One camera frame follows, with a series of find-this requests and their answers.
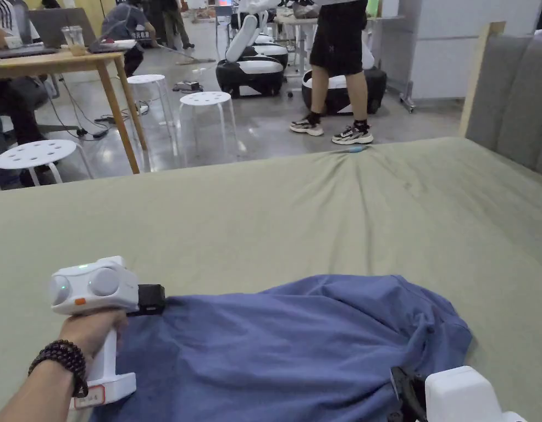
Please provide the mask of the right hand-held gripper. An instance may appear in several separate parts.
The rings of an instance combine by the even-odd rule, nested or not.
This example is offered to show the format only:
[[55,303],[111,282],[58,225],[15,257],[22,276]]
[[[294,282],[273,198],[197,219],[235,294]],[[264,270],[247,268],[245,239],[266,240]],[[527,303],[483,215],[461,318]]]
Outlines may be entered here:
[[425,416],[416,416],[416,395],[403,368],[391,368],[391,382],[399,407],[389,413],[389,421],[526,421],[503,410],[490,381],[469,366],[427,376]]

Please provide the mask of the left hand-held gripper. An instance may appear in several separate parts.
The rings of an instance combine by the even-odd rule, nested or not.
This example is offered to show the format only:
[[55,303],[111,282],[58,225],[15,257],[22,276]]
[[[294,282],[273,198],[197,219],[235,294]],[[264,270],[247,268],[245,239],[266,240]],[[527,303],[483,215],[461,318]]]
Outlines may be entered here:
[[[60,315],[84,315],[122,309],[131,316],[160,314],[166,307],[160,284],[140,284],[121,256],[59,269],[49,287],[51,309]],[[135,373],[117,374],[117,332],[111,329],[87,376],[88,393],[73,398],[71,410],[119,401],[136,391]]]

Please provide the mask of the person's left hand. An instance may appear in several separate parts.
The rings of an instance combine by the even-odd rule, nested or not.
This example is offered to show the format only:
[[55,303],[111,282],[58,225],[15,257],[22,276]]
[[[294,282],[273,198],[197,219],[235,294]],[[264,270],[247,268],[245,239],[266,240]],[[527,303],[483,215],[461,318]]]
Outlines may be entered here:
[[64,321],[58,339],[78,346],[91,365],[111,330],[120,343],[121,333],[128,324],[127,314],[121,309],[100,309],[86,315],[70,316]]

